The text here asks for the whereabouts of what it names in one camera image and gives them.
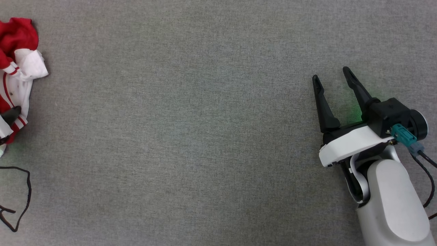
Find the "gray fabric surface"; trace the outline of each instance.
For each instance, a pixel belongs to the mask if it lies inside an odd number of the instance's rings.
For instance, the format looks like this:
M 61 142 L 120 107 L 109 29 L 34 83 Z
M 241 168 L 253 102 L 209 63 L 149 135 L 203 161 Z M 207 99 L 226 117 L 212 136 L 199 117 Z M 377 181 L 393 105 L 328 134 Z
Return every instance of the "gray fabric surface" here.
M 359 118 L 343 66 L 421 111 L 437 159 L 434 0 L 1 1 L 14 16 L 33 19 L 50 75 L 0 159 L 33 186 L 1 245 L 363 245 L 340 168 L 317 155 L 313 74 L 342 123 Z M 0 172 L 1 205 L 26 193 Z

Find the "cable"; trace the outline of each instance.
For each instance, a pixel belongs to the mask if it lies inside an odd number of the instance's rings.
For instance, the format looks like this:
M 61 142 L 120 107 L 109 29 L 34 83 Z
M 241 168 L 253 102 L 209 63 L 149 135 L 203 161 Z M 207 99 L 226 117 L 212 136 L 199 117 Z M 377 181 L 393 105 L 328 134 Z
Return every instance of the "cable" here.
M 13 225 L 11 225 L 11 224 L 6 220 L 6 218 L 3 216 L 3 211 L 8 212 L 8 213 L 11 213 L 11 214 L 15 214 L 15 211 L 12 210 L 12 209 L 9 209 L 9 208 L 5 208 L 5 207 L 3 207 L 3 206 L 0 205 L 0 220 L 1 220 L 1 221 L 2 221 L 2 222 L 3 222 L 7 227 L 9 227 L 9 229 L 10 229 L 11 231 L 13 231 L 13 232 L 17 232 L 17 231 L 18 231 L 18 226 L 20 225 L 21 217 L 23 217 L 24 213 L 25 213 L 25 212 L 27 211 L 27 209 L 29 208 L 30 197 L 31 197 L 31 195 L 32 195 L 32 186 L 30 185 L 30 172 L 29 172 L 28 170 L 24 170 L 24 169 L 21 169 L 21 168 L 19 168 L 19 167 L 0 167 L 0 169 L 16 169 L 16 170 L 19 170 L 19 171 L 25 172 L 25 173 L 27 173 L 27 175 L 28 175 L 28 177 L 27 177 L 27 181 L 26 181 L 26 183 L 27 183 L 27 185 L 28 185 L 28 189 L 29 189 L 28 200 L 27 200 L 27 203 L 26 203 L 26 207 L 24 208 L 23 212 L 21 213 L 20 217 L 18 218 L 17 225 L 15 226 L 15 228 L 14 228 Z
M 422 156 L 427 162 L 431 163 L 435 168 L 437 168 L 437 163 L 435 163 L 429 156 L 427 156 L 423 151 L 418 151 L 418 154 Z
M 423 151 L 419 150 L 417 153 L 420 154 L 420 156 L 422 156 L 422 157 L 423 157 L 427 162 L 429 162 L 431 165 L 433 165 L 435 168 L 437 168 L 437 163 L 435 163 L 435 161 L 433 161 L 433 160 L 432 160 L 429 156 L 427 156 Z M 432 219 L 435 218 L 435 217 L 437 217 L 437 213 L 435 213 L 435 214 L 429 216 L 428 219 L 429 219 L 429 220 L 432 220 Z
M 425 171 L 425 173 L 428 175 L 428 177 L 430 178 L 430 181 L 431 181 L 431 193 L 430 193 L 430 196 L 428 197 L 428 199 L 427 199 L 427 201 L 423 204 L 423 207 L 427 207 L 429 204 L 430 204 L 430 202 L 431 202 L 431 200 L 433 199 L 433 197 L 434 197 L 434 191 L 435 191 L 435 189 L 436 189 L 436 187 L 435 187 L 435 184 L 434 184 L 434 179 L 433 179 L 433 177 L 431 176 L 431 174 L 430 174 L 430 172 L 428 171 L 428 169 L 414 156 L 414 155 L 411 155 L 411 157 L 417 162 L 417 164 L 419 164 L 419 166 Z

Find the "red and white shirt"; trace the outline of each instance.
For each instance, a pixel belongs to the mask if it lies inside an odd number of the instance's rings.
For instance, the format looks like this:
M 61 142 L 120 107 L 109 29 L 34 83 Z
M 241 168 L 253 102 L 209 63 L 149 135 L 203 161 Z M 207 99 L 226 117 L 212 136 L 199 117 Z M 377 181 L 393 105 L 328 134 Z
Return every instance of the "red and white shirt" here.
M 8 23 L 0 22 L 0 113 L 14 106 L 22 107 L 21 115 L 10 129 L 0 129 L 0 135 L 13 131 L 7 144 L 28 123 L 33 79 L 48 74 L 37 47 L 38 34 L 31 19 L 11 18 Z

